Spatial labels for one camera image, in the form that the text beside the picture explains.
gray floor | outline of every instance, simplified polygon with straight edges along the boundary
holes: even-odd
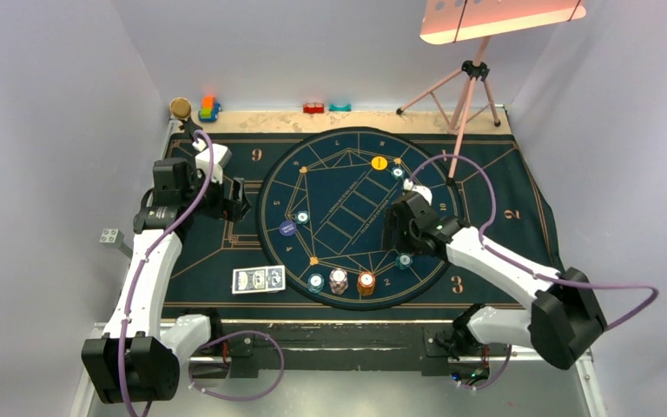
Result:
[[[499,363],[492,363],[496,371]],[[254,394],[276,376],[264,371],[259,380],[225,380],[217,391]],[[152,405],[149,416],[589,416],[576,369],[557,370],[542,361],[514,361],[487,389],[457,390],[448,378],[423,378],[411,372],[285,373],[267,397],[236,403],[181,388],[172,401]],[[141,412],[143,405],[137,405]],[[123,405],[104,405],[94,396],[91,416],[127,415]]]

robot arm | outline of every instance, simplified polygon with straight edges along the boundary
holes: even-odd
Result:
[[[211,314],[179,317],[175,325],[160,335],[162,303],[173,266],[182,251],[182,243],[193,215],[238,222],[249,211],[244,194],[244,180],[233,180],[231,198],[225,196],[223,169],[231,154],[228,148],[213,144],[212,149],[194,145],[200,152],[195,161],[167,158],[155,162],[154,187],[145,194],[134,219],[134,254],[114,313],[100,339],[88,339],[81,356],[90,379],[104,403],[122,401],[118,380],[118,341],[123,311],[140,261],[149,247],[175,222],[198,196],[207,175],[211,182],[201,203],[174,232],[162,238],[147,257],[136,282],[126,334],[125,368],[132,401],[170,400],[177,390],[180,369],[202,344],[220,336],[220,322],[212,323]],[[214,167],[210,169],[211,152]]]
[[[431,208],[430,192],[424,189],[427,190],[412,187],[388,210],[385,247],[414,255],[438,256],[466,268],[524,308],[497,310],[481,304],[471,306],[453,323],[450,353],[475,354],[486,344],[505,343],[533,348],[554,367],[571,367],[607,327],[597,298],[589,289],[542,281],[525,269],[567,281],[588,282],[586,276],[574,268],[561,274],[486,237],[480,240],[476,228],[454,217],[439,218]],[[515,264],[528,268],[518,268]]]

tripod leg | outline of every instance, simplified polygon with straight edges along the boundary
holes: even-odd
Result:
[[[400,107],[399,109],[397,109],[396,113],[397,113],[398,115],[402,115],[402,113],[403,113],[405,110],[407,110],[408,107],[410,107],[410,106],[414,105],[415,103],[419,102],[420,100],[423,99],[423,97],[428,96],[429,94],[433,93],[433,92],[434,92],[436,89],[438,89],[440,86],[442,86],[442,85],[448,83],[448,82],[451,81],[453,78],[455,78],[456,76],[458,76],[459,74],[461,74],[461,72],[462,72],[461,69],[457,69],[457,70],[455,70],[454,72],[452,72],[451,74],[449,74],[448,76],[445,76],[443,79],[441,79],[441,81],[439,81],[439,82],[435,83],[434,85],[432,85],[430,89],[427,89],[426,91],[423,91],[423,92],[420,93],[417,97],[415,97],[413,100],[411,100],[408,104],[406,104],[406,105]]]
[[[492,98],[492,89],[490,88],[490,82],[487,80],[482,80],[482,83],[485,85],[485,92],[487,93],[487,101],[490,102],[490,110],[492,110],[492,118],[495,121],[495,126],[499,126],[501,121],[497,114],[497,108],[494,105],[494,98]]]
[[[453,130],[453,128],[456,126],[456,122],[459,121],[459,115],[461,115],[461,111],[464,109],[464,101],[466,100],[466,92],[469,90],[470,82],[471,82],[470,78],[467,78],[466,81],[464,82],[464,87],[461,89],[461,95],[459,95],[459,103],[457,103],[456,109],[453,110],[453,115],[451,116],[451,122],[449,122],[449,130]]]
[[[469,107],[472,106],[472,96],[474,95],[474,85],[477,83],[477,78],[471,78],[469,80],[469,89],[466,92],[466,101],[464,104],[464,112],[461,116],[461,120],[466,121],[466,116],[469,113]],[[453,153],[455,155],[459,154],[461,150],[461,141],[464,139],[464,130],[466,129],[466,123],[463,122],[459,125],[459,133],[456,135],[456,144],[453,147]],[[454,176],[456,175],[456,158],[451,160],[451,167],[449,168],[449,176],[446,179],[446,183],[453,183]]]

floor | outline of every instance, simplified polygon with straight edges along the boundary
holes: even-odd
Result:
[[[468,133],[510,134],[506,113],[496,128],[489,111],[467,124]],[[445,133],[438,112],[352,112],[305,115],[299,112],[221,112],[215,123],[203,123],[208,133],[221,132],[320,132],[352,126],[370,126],[392,133]],[[499,363],[492,363],[494,368]],[[224,394],[259,392],[274,379],[275,371],[263,371],[257,380],[225,380]],[[589,375],[579,378],[577,369],[560,371],[541,360],[514,361],[498,383],[477,393],[458,390],[448,378],[425,378],[419,373],[315,372],[285,373],[268,396],[251,402],[209,398],[181,387],[172,401],[152,406],[155,417],[183,415],[285,415],[285,416],[497,416],[590,414],[584,398]],[[137,405],[141,412],[143,405]],[[123,405],[107,406],[94,399],[89,415],[124,416]]]

tripod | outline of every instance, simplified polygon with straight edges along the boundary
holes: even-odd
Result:
[[[477,50],[477,56],[474,58],[473,61],[464,61],[464,63],[461,65],[461,69],[457,69],[456,71],[449,74],[441,81],[435,83],[433,86],[431,86],[430,89],[427,89],[426,91],[415,97],[411,102],[397,109],[397,114],[402,115],[405,110],[407,110],[410,106],[422,100],[423,97],[431,96],[433,100],[436,102],[436,106],[439,107],[439,111],[441,112],[441,115],[444,117],[444,120],[446,120],[446,124],[448,124],[447,132],[452,135],[456,135],[456,144],[453,147],[453,153],[455,155],[458,155],[459,151],[461,150],[461,142],[464,139],[464,130],[466,128],[466,124],[469,121],[471,121],[474,117],[478,116],[481,112],[485,111],[485,109],[488,106],[492,111],[492,118],[494,118],[495,126],[500,125],[497,109],[495,108],[494,99],[492,98],[492,89],[490,88],[490,84],[487,81],[487,75],[490,73],[490,69],[487,68],[486,63],[482,62],[482,59],[485,56],[485,51],[487,50],[487,44],[489,44],[490,42],[490,37],[491,36],[485,36],[482,38],[482,42],[479,44],[479,49]],[[449,119],[443,107],[441,107],[439,99],[436,98],[436,94],[434,93],[434,91],[440,88],[442,85],[451,81],[453,78],[456,78],[462,72],[467,74],[469,78],[467,78],[466,82],[464,83],[464,88],[462,88],[461,95],[459,96],[459,102],[456,105],[456,109],[454,109],[453,111],[451,119]],[[477,114],[467,119],[467,116],[469,114],[469,108],[472,105],[472,97],[474,96],[474,87],[477,84],[478,79],[485,86],[487,101],[489,103],[485,107],[483,107],[480,111],[478,111]],[[461,123],[459,124],[459,129],[456,130],[456,123],[459,121],[459,117]],[[456,173],[456,161],[457,161],[456,158],[453,158],[451,160],[451,167],[449,168],[449,175],[446,180],[448,183],[453,183],[453,177],[454,174]]]

